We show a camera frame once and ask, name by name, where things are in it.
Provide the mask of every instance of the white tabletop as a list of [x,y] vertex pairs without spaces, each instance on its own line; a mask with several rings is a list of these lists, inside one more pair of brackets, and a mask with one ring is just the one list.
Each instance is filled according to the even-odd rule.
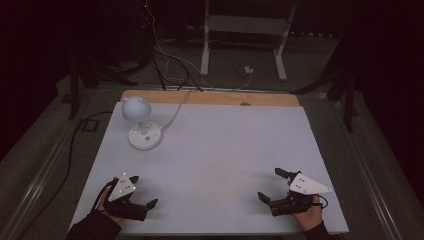
[[[133,125],[116,104],[72,224],[90,211],[101,188],[122,173],[140,176],[131,197],[158,198],[145,221],[125,220],[129,235],[268,235],[299,232],[290,215],[273,217],[257,192],[285,198],[287,180],[275,168],[302,173],[334,189],[302,107],[184,104],[162,142],[139,151],[128,143]],[[177,104],[151,104],[151,120],[166,124]],[[323,196],[330,232],[347,232],[336,192]]]

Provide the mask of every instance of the human hand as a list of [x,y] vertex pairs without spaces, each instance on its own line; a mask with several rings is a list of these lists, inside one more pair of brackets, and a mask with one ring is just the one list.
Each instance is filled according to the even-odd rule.
[[[314,195],[312,203],[319,204],[319,196]],[[322,223],[321,205],[312,205],[308,211],[293,214],[293,217],[299,223],[302,231],[308,231]]]
[[100,198],[99,201],[99,205],[97,205],[97,210],[102,212],[104,215],[108,216],[110,219],[112,219],[114,222],[116,223],[120,223],[122,220],[124,220],[124,218],[118,218],[118,217],[114,217],[112,215],[110,215],[109,213],[107,213],[105,207],[103,206],[105,199],[106,199],[106,195],[107,193],[110,191],[110,188],[106,189],[103,193],[102,196]]

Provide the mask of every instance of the gray carpet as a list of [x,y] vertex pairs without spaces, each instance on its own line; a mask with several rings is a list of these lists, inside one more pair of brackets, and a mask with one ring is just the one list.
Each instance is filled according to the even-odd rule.
[[[270,51],[256,49],[213,49],[211,52],[210,74],[203,80],[190,68],[196,82],[205,89],[234,91],[246,86],[244,66],[253,66],[251,82],[241,90],[285,92],[304,86],[316,80],[326,64],[336,41],[326,38],[289,38],[283,54],[288,81],[276,79],[276,71]],[[201,47],[198,42],[177,47],[163,44],[163,50],[200,66]],[[159,62],[164,71],[165,63]],[[167,76],[185,77],[184,72],[170,64]],[[149,66],[130,77],[138,82],[138,89],[159,89],[159,80]],[[39,192],[38,201],[24,217],[28,224],[40,211],[60,185],[68,164],[70,137],[79,118],[102,111],[112,111],[122,92],[127,89],[109,80],[103,80],[96,90],[81,87],[82,106],[77,120],[68,120],[70,106],[60,103],[63,95],[69,93],[69,79],[58,84],[60,95],[51,103],[36,123],[27,131],[0,165],[0,226],[4,227],[13,219],[13,213],[27,206],[20,205],[28,186],[35,178],[42,164],[55,158],[52,174]],[[340,103],[328,102],[322,93],[328,86],[299,96],[305,108],[317,139],[328,172],[338,193],[343,213],[350,232],[345,239],[424,239],[424,211],[414,196],[400,170],[387,142],[368,112],[360,93],[355,95],[355,107],[359,116],[353,118],[354,132],[349,133],[340,123]],[[30,226],[22,239],[65,239],[70,221],[78,203],[85,181],[106,130],[110,115],[100,114],[96,132],[78,132],[72,146],[72,167],[70,175],[57,198],[44,213]],[[137,239],[120,236],[118,239]],[[143,237],[140,239],[183,239],[183,237]],[[184,239],[304,239],[301,234],[290,236],[212,236],[184,237]]]

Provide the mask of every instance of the power cord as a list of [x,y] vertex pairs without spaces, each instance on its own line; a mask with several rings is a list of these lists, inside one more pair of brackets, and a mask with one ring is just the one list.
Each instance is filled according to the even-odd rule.
[[184,103],[184,100],[188,97],[188,95],[189,95],[190,93],[191,93],[191,91],[188,91],[188,92],[184,95],[184,97],[183,97],[183,98],[181,99],[181,101],[180,101],[180,105],[178,106],[177,111],[174,113],[174,116],[171,118],[171,120],[170,120],[167,124],[163,125],[163,126],[161,127],[161,129],[166,129],[166,128],[168,128],[169,126],[171,126],[172,122],[174,122],[175,118],[177,117],[178,113],[180,112],[180,109],[181,109],[181,106],[182,106],[182,105],[183,105],[183,103]]
[[53,196],[50,198],[50,200],[41,208],[41,210],[34,216],[34,218],[30,221],[30,223],[25,227],[25,229],[21,232],[21,234],[19,235],[19,237],[17,238],[18,240],[22,239],[26,232],[30,229],[30,227],[35,223],[35,221],[37,221],[37,219],[44,213],[44,211],[50,206],[50,204],[53,202],[53,200],[57,197],[57,195],[59,194],[59,192],[62,190],[63,186],[65,185],[69,174],[71,172],[71,165],[72,165],[72,152],[73,152],[73,145],[74,145],[74,141],[75,141],[75,136],[77,134],[77,132],[81,129],[82,126],[84,126],[84,124],[88,123],[89,121],[91,121],[91,118],[100,114],[111,114],[112,112],[98,112],[95,113],[87,118],[81,119],[78,126],[76,127],[76,129],[74,130],[73,134],[72,134],[72,138],[71,138],[71,143],[70,143],[70,149],[69,149],[69,154],[68,154],[68,165],[67,165],[67,169],[66,169],[66,174],[65,177],[63,178],[62,182],[60,183],[59,187],[57,188],[57,190],[53,193]]

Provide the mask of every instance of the floor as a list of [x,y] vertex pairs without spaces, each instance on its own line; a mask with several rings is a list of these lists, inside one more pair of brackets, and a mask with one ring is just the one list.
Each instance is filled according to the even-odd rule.
[[[195,85],[207,91],[260,91],[287,93],[317,80],[337,40],[324,37],[290,36],[283,53],[288,80],[277,79],[272,46],[257,43],[242,44],[225,36],[214,41],[211,49],[209,75],[201,77],[202,44],[193,39],[181,45],[172,39],[161,39],[156,45],[159,69],[165,74],[168,90],[175,90],[185,79],[185,70],[169,63],[163,52],[181,58],[191,73]],[[252,74],[244,67],[253,68]],[[160,81],[152,65],[130,76],[137,82],[134,89],[160,89]],[[355,93],[358,116],[353,118],[354,132],[346,130],[341,121],[343,99],[329,102],[325,93],[329,85],[298,96],[310,120],[328,172],[350,232],[345,239],[424,239],[424,210],[400,170],[384,136],[379,131],[361,93]],[[16,239],[65,239],[73,212],[85,180],[106,130],[109,113],[95,115],[99,128],[95,132],[73,130],[79,119],[99,112],[109,112],[128,89],[110,79],[102,78],[97,89],[80,88],[81,107],[75,120],[69,120],[70,106],[61,103],[69,93],[69,77],[58,83],[59,96],[27,131],[0,165],[0,226]],[[57,197],[51,197],[63,183]],[[48,207],[37,215],[43,206]],[[301,234],[290,236],[213,236],[171,237],[119,236],[118,239],[304,239]]]

